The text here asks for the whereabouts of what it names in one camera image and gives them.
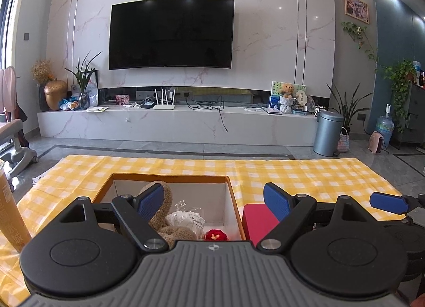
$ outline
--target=black vase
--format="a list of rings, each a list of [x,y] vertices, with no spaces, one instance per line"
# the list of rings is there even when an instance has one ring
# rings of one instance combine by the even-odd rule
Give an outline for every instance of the black vase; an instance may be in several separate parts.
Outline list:
[[[39,105],[40,110],[42,112],[50,110],[50,108],[49,108],[49,106],[47,105],[47,102],[46,102],[46,94],[44,93],[44,87],[45,86],[46,86],[46,84],[43,83],[43,84],[40,84],[39,87],[38,87],[38,105]]]

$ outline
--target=pink space heater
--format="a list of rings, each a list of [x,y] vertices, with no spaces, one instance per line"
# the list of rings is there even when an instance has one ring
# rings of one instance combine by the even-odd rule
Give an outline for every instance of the pink space heater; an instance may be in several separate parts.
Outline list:
[[[372,153],[381,153],[382,147],[384,145],[384,137],[379,132],[373,132],[369,138],[369,150]]]

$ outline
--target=yellow checkered tablecloth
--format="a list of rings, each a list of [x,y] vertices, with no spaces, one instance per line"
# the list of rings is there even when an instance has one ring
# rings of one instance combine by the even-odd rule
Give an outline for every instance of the yellow checkered tablecloth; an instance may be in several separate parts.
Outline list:
[[[373,209],[374,191],[399,195],[384,178],[355,158],[309,161],[207,161],[153,158],[68,156],[19,202],[18,208],[34,236],[78,196],[94,200],[114,173],[152,175],[219,175],[230,178],[239,212],[263,202],[263,187],[273,182],[289,194],[308,194],[318,201],[336,201],[347,194],[376,219],[402,217]],[[18,253],[0,233],[0,298],[17,306],[29,292],[19,268]]]

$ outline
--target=wall outlet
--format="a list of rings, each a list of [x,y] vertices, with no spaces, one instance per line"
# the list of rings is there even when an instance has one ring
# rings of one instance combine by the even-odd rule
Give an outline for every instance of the wall outlet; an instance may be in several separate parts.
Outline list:
[[[357,120],[366,121],[366,114],[357,114]]]
[[[154,97],[155,91],[136,91],[135,92],[135,98],[137,101],[143,101],[148,96]]]

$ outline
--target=red box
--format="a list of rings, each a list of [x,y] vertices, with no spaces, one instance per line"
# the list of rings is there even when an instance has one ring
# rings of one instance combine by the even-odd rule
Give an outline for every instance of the red box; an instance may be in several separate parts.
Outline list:
[[[242,226],[246,239],[251,240],[254,246],[278,224],[278,219],[265,204],[245,205]]]

